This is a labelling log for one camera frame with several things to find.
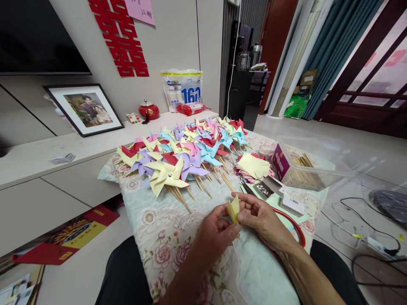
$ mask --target door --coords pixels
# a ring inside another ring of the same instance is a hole
[[[259,114],[264,114],[297,4],[298,0],[269,0],[266,6],[268,12],[265,15],[263,30],[260,34],[260,44],[263,46],[260,62],[267,63],[270,77],[264,90]]]
[[[315,119],[407,138],[407,1],[389,0]]]

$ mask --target cabinet drawer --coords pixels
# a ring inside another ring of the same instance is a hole
[[[40,178],[0,191],[0,257],[89,207]]]
[[[41,178],[78,200],[95,207],[121,193],[117,183],[98,180],[103,165],[116,153],[62,169]]]

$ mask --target red handle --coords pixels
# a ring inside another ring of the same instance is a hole
[[[287,218],[294,225],[294,228],[297,230],[297,233],[298,233],[298,235],[300,237],[300,244],[304,248],[305,247],[305,236],[304,236],[304,233],[302,232],[300,226],[298,225],[298,223],[295,222],[294,219],[292,219],[289,215],[287,215],[283,211],[280,211],[279,209],[276,209],[276,208],[273,208],[273,210],[274,210],[274,212],[276,212],[276,213],[284,216],[285,218]]]

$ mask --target rubik's cube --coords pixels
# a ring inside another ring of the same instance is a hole
[[[128,121],[131,124],[137,124],[137,123],[141,122],[139,116],[137,114],[135,114],[134,112],[130,113],[130,114],[126,114],[126,117],[128,118]]]

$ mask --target red teapot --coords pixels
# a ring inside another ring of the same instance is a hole
[[[144,102],[140,103],[139,113],[144,119],[145,114],[148,114],[148,118],[150,120],[158,119],[160,117],[160,110],[158,109],[158,107],[152,102],[148,102],[147,100],[144,100]]]

